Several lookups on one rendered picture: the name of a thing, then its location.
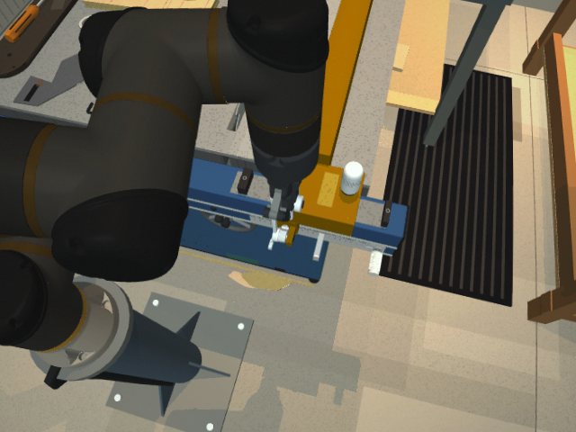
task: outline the metal pole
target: metal pole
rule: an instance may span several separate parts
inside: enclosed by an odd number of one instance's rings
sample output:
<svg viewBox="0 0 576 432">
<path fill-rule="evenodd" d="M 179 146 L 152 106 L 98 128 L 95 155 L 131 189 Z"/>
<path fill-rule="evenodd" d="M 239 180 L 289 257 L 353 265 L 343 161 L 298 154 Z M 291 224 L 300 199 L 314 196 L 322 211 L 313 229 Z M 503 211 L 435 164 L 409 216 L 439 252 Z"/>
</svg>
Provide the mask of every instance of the metal pole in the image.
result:
<svg viewBox="0 0 576 432">
<path fill-rule="evenodd" d="M 424 134 L 425 146 L 436 145 L 505 7 L 505 5 L 488 6 L 485 4 L 480 10 L 462 54 L 456 63 L 454 73 L 440 97 L 436 114 L 426 129 Z"/>
</svg>

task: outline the tile floor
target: tile floor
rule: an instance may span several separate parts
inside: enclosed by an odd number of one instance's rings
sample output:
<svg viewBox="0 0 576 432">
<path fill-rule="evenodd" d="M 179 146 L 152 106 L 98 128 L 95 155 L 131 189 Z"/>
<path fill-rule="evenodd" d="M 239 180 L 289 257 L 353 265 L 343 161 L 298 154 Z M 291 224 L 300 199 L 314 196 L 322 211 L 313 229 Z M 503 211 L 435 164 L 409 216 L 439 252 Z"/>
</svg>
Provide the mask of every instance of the tile floor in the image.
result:
<svg viewBox="0 0 576 432">
<path fill-rule="evenodd" d="M 447 63 L 457 61 L 480 8 L 452 1 Z M 521 67 L 552 15 L 507 7 L 477 66 L 514 87 L 512 308 L 371 277 L 370 254 L 339 245 L 330 245 L 314 286 L 250 289 L 228 266 L 184 253 L 156 281 L 119 283 L 137 311 L 157 292 L 255 320 L 223 430 L 576 430 L 576 323 L 527 320 L 527 302 L 553 289 L 555 275 L 544 80 Z M 576 26 L 564 43 L 576 47 Z M 386 110 L 380 178 L 369 193 L 379 199 L 396 113 Z M 185 288 L 192 278 L 199 282 Z M 105 407 L 110 382 L 52 391 L 29 353 L 12 348 L 0 348 L 0 365 L 2 430 L 175 431 Z"/>
</svg>

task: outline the orange tool handle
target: orange tool handle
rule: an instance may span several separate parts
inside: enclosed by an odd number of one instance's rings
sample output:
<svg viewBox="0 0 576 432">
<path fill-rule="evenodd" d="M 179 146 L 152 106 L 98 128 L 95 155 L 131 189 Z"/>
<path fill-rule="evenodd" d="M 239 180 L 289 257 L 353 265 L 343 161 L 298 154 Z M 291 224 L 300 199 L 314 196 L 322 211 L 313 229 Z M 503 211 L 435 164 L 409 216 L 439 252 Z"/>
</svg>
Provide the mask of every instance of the orange tool handle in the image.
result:
<svg viewBox="0 0 576 432">
<path fill-rule="evenodd" d="M 24 30 L 26 30 L 30 23 L 36 19 L 39 13 L 40 8 L 36 4 L 28 6 L 22 15 L 20 15 L 20 18 L 18 18 L 14 24 L 6 30 L 6 33 L 4 34 L 6 40 L 12 43 L 18 41 L 20 36 L 22 36 L 22 33 L 24 33 Z"/>
</svg>

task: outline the black floor mat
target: black floor mat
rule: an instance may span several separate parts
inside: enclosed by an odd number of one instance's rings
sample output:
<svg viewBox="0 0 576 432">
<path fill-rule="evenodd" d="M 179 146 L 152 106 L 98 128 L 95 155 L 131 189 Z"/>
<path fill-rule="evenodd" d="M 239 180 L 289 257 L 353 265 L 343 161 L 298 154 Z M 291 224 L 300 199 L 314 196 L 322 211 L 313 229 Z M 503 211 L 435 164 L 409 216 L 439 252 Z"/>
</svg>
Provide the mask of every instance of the black floor mat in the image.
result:
<svg viewBox="0 0 576 432">
<path fill-rule="evenodd" d="M 454 71 L 444 66 L 443 89 Z M 383 199 L 408 206 L 381 276 L 512 306 L 512 80 L 473 71 L 434 147 L 399 110 Z"/>
</svg>

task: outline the gray countertop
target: gray countertop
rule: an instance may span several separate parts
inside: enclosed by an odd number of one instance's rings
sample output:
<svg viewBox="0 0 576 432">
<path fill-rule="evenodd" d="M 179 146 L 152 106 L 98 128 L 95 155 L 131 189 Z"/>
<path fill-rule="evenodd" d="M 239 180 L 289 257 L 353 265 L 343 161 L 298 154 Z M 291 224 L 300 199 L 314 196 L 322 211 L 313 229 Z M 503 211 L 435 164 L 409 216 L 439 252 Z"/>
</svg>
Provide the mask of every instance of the gray countertop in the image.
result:
<svg viewBox="0 0 576 432">
<path fill-rule="evenodd" d="M 227 4 L 228 0 L 220 0 L 218 7 Z M 340 0 L 328 0 L 330 31 L 339 4 Z M 368 191 L 374 170 L 404 4 L 405 0 L 373 1 L 332 160 L 335 167 L 344 167 L 353 160 L 362 164 L 366 173 L 363 194 Z M 17 76 L 0 78 L 0 115 L 65 126 L 87 126 L 90 115 L 86 109 L 95 99 L 84 82 L 37 107 L 15 103 L 14 98 L 30 76 L 52 81 L 60 62 L 80 51 L 80 20 L 99 12 L 102 11 L 86 8 L 84 2 L 78 0 L 30 66 Z M 235 104 L 202 108 L 195 156 L 256 170 L 246 120 L 242 120 L 236 132 L 227 130 L 235 108 Z"/>
</svg>

